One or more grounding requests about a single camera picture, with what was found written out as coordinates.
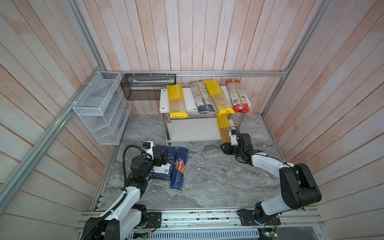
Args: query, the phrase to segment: vent grille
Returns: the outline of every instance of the vent grille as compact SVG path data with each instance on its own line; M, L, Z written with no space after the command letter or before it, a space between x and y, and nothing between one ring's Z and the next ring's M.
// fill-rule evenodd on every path
M206 229L206 230L157 230L149 235L148 239L246 239L259 238L257 228L242 229ZM133 232L127 237L133 239Z

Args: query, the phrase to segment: barilla logo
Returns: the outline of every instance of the barilla logo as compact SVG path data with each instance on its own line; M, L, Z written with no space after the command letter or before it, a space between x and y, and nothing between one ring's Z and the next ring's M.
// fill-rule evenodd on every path
M185 164L182 159L178 159L178 161L175 163L175 166L177 168L178 172L185 173Z

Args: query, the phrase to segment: pink wooden wall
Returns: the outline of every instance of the pink wooden wall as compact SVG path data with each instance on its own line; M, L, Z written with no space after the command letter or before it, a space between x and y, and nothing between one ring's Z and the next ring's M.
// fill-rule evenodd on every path
M285 159L311 169L332 239L384 238L383 13L335 1L266 116Z
M0 185L96 66L65 1L0 1ZM110 154L73 116L0 217L0 238L72 239Z
M285 69L319 0L77 0L108 70ZM178 78L189 83L201 78ZM261 113L279 78L242 78ZM130 101L131 114L159 114Z

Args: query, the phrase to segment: blue pasta box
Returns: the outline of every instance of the blue pasta box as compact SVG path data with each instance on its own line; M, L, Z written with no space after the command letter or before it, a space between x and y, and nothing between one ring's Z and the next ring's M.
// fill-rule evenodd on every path
M188 148L179 147L177 152L177 159L175 161L175 170L173 171L172 180L170 182L171 188L182 190L185 167L187 166Z
M150 174L151 178L153 179L160 179L160 180L166 180L166 181L171 180L172 173L174 171L174 164L177 156L176 148L157 145L153 150L153 156L160 157L160 153L162 153L166 149L168 149L167 164L162 165L161 167L157 167L157 166L153 167L153 173Z

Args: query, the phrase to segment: gray marble surface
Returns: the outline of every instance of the gray marble surface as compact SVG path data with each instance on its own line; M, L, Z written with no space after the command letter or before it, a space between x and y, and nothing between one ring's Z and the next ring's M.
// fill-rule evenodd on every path
M238 115L233 121L237 123ZM247 114L240 131L249 133L254 149L278 157L260 116ZM111 175L100 199L100 210L107 209L121 194L123 185L122 153L129 144L141 146L145 141L165 145L165 125L162 116L130 116L127 128L113 165ZM221 141L175 142L174 147L189 149L183 190L171 189L170 182L151 179L138 203L148 209L185 208L242 208L254 207L255 203L279 193L278 179L268 172L236 161L220 149ZM131 159L139 155L136 149L126 153L127 174Z

